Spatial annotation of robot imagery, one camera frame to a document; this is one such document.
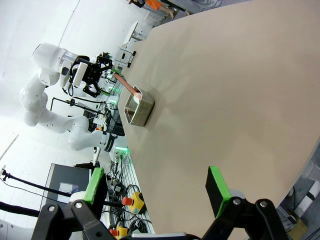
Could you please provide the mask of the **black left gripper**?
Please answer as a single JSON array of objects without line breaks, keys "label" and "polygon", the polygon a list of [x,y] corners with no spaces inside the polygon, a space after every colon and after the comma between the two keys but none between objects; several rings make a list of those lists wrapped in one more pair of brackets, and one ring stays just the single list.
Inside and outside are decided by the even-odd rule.
[{"label": "black left gripper", "polygon": [[114,73],[120,74],[121,72],[113,65],[113,61],[110,58],[103,56],[97,56],[95,62],[91,62],[88,56],[77,56],[72,64],[72,84],[79,87],[81,82],[85,82],[83,92],[87,95],[97,98],[100,95],[110,96],[113,87],[109,88],[106,84],[114,84],[111,81],[113,77],[111,74],[104,74],[102,72],[111,70]]}]

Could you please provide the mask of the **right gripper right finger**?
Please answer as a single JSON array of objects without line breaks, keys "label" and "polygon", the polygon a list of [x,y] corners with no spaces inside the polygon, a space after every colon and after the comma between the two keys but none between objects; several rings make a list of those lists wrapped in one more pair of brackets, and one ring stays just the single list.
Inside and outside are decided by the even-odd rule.
[{"label": "right gripper right finger", "polygon": [[255,203],[231,192],[217,166],[209,166],[205,183],[214,221],[203,240],[227,240],[234,229],[243,229],[251,240],[288,238],[273,202],[267,198]]}]

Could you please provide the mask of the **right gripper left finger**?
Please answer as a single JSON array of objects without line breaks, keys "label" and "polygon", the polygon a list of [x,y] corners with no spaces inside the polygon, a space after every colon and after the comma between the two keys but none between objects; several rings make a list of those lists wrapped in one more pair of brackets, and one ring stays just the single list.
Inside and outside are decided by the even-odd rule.
[{"label": "right gripper left finger", "polygon": [[37,218],[33,240],[68,240],[73,232],[82,232],[89,240],[110,240],[108,228],[100,217],[108,186],[103,168],[97,167],[82,197],[64,206],[44,205]]}]

